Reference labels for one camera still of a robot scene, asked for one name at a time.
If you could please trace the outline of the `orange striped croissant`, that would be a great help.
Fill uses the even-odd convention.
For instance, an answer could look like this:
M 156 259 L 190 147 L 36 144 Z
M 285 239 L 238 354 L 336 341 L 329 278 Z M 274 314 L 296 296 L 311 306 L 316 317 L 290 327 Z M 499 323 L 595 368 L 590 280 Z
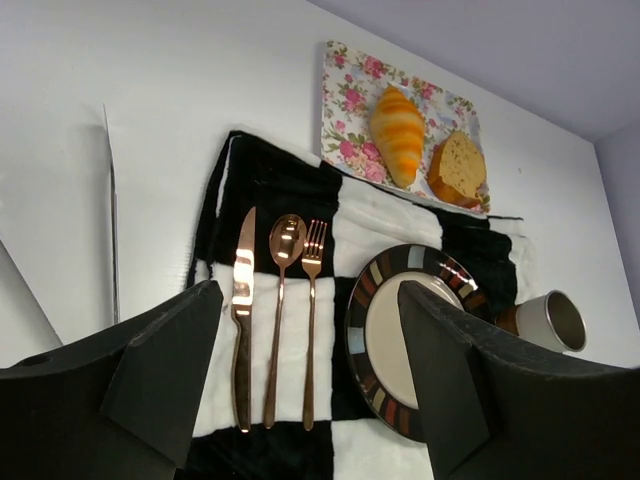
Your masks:
M 369 129 L 395 185 L 411 186 L 423 156 L 426 121 L 422 113 L 401 90 L 388 86 L 370 116 Z

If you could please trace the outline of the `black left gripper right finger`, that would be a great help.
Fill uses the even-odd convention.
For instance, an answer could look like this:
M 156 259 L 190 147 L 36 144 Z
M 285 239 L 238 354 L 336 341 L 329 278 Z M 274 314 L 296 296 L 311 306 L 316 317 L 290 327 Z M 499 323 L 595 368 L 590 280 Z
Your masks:
M 639 373 L 556 353 L 415 281 L 397 303 L 437 479 L 635 479 Z

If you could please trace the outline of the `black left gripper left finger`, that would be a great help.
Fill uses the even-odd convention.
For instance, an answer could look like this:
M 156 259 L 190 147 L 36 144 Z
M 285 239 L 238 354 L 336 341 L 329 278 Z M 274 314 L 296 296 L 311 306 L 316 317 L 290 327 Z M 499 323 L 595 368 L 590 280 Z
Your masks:
M 223 296 L 200 282 L 1 372 L 5 479 L 170 479 L 188 458 Z

